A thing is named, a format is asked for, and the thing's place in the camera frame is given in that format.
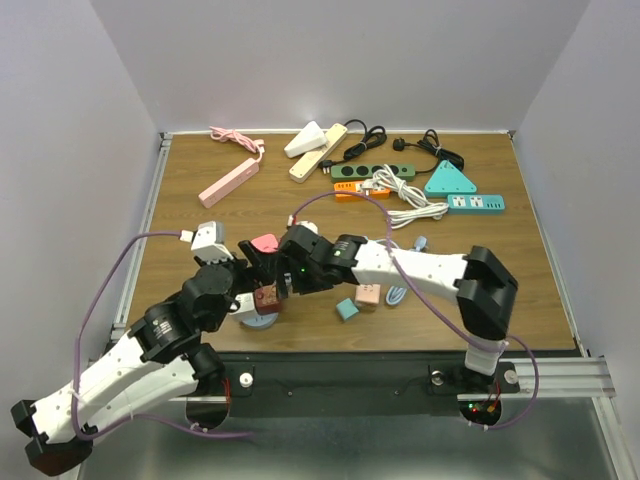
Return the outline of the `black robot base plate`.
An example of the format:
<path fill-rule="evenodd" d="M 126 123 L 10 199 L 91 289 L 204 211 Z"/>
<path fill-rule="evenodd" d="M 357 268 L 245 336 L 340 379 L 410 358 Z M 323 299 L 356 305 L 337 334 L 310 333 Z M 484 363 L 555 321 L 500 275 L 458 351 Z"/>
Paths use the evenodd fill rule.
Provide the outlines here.
<path fill-rule="evenodd" d="M 238 418 L 456 416 L 462 398 L 515 394 L 501 361 L 483 377 L 461 351 L 223 352 L 230 385 L 188 395 L 189 407 L 215 405 Z"/>

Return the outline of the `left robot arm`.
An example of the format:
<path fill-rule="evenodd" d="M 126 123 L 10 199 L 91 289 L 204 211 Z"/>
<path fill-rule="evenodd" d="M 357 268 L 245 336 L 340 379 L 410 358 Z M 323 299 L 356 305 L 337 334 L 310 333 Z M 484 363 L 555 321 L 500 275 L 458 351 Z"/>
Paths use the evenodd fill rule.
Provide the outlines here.
<path fill-rule="evenodd" d="M 218 238 L 177 231 L 199 268 L 181 289 L 147 309 L 99 360 L 75 366 L 70 382 L 11 409 L 29 439 L 25 452 L 41 473 L 55 477 L 84 462 L 94 444 L 122 424 L 149 418 L 149 409 L 185 395 L 231 393 L 225 366 L 202 341 L 240 308 L 238 296 L 276 280 L 275 254 L 240 244 L 237 258 Z"/>

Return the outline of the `teal cube adapter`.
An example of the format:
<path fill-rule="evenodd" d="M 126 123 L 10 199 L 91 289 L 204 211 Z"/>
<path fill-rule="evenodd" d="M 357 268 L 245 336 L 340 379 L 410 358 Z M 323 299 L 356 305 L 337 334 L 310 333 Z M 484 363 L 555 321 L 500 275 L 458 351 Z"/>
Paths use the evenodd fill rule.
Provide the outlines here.
<path fill-rule="evenodd" d="M 347 322 L 359 313 L 359 308 L 351 298 L 346 298 L 336 304 L 336 311 L 341 320 Z"/>

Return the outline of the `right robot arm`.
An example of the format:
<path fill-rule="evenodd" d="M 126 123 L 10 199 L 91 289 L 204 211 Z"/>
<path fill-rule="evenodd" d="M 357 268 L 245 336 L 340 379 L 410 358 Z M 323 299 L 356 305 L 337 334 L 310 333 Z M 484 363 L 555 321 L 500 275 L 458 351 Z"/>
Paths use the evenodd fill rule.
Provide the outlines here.
<path fill-rule="evenodd" d="M 495 380 L 518 282 L 491 250 L 474 246 L 467 254 L 430 254 L 348 234 L 331 242 L 294 225 L 282 237 L 277 255 L 295 293 L 342 283 L 378 284 L 411 290 L 423 302 L 435 295 L 457 305 L 463 329 L 442 313 L 436 316 L 467 343 L 461 381 L 482 390 Z"/>

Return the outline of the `dark red cube socket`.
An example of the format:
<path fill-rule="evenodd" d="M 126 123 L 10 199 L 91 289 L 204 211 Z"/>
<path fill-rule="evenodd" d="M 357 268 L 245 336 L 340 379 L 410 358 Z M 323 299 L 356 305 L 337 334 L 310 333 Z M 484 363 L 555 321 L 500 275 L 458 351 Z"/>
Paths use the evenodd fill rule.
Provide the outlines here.
<path fill-rule="evenodd" d="M 275 284 L 256 289 L 253 297 L 256 312 L 260 316 L 277 314 L 281 311 L 281 301 Z"/>

